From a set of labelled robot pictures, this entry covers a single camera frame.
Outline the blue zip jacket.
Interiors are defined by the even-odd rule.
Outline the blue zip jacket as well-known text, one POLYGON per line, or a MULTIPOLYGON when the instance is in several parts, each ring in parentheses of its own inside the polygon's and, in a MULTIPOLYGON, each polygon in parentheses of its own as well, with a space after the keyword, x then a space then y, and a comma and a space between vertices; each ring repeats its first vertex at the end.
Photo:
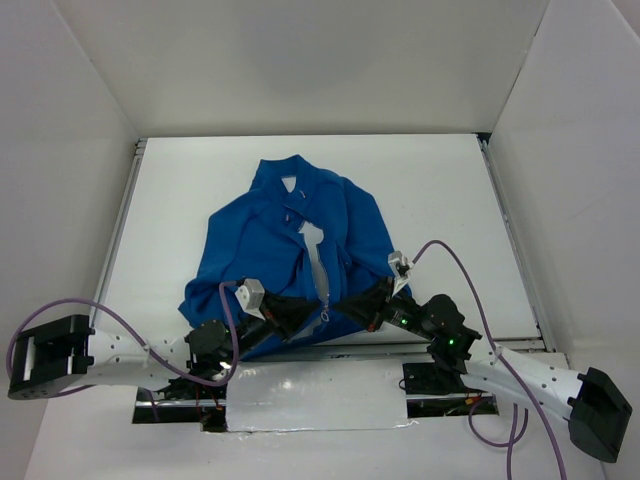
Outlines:
POLYGON ((210 216, 178 310, 193 328, 221 319, 220 283, 252 278, 320 305, 292 339, 271 336, 250 357, 338 339, 362 328, 335 304, 391 275, 394 249, 376 200, 351 180, 300 155, 263 160, 249 190, 210 216))

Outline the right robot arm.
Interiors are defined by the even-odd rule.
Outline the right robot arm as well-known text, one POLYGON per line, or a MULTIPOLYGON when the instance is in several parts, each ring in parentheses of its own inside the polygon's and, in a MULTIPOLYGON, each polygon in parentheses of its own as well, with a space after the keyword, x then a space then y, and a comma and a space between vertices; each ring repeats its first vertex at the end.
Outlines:
POLYGON ((388 323, 428 340, 442 389, 457 391, 465 385, 540 410, 565 423, 571 442, 585 454, 605 463, 617 461, 633 409, 605 372, 555 367, 492 344, 465 325, 448 295, 437 294, 420 305, 406 292, 395 291, 390 278, 334 308, 369 332, 388 323))

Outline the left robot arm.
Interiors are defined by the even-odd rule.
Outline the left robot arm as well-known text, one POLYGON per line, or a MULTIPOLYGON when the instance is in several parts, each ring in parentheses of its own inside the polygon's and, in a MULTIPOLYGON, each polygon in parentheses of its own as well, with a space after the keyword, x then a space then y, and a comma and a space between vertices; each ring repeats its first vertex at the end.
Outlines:
POLYGON ((236 297, 242 313, 232 325, 210 320, 174 339, 145 339, 105 306, 100 311, 121 331, 100 330, 81 314, 23 326, 8 349, 8 396, 36 400, 85 387, 126 385, 182 399, 196 385, 225 386, 243 355, 270 339, 290 339, 320 306, 317 300, 252 293, 246 287, 236 297))

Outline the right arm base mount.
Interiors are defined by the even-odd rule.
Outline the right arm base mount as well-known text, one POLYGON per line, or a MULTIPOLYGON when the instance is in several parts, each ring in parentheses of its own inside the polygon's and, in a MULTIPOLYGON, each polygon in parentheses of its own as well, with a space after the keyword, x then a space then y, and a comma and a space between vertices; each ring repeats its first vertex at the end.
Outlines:
POLYGON ((481 415, 498 413, 492 394, 466 387, 454 373, 442 370, 427 354, 401 354, 402 376, 409 419, 467 416, 473 407, 481 415))

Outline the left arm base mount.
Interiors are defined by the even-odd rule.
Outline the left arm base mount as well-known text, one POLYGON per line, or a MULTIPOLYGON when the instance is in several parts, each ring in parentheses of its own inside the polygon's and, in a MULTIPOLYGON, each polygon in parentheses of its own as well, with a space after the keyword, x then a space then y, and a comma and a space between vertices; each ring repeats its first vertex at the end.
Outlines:
POLYGON ((194 424, 203 432, 227 432, 226 394, 226 386, 210 387, 182 378, 157 391, 139 388, 132 423, 194 424))

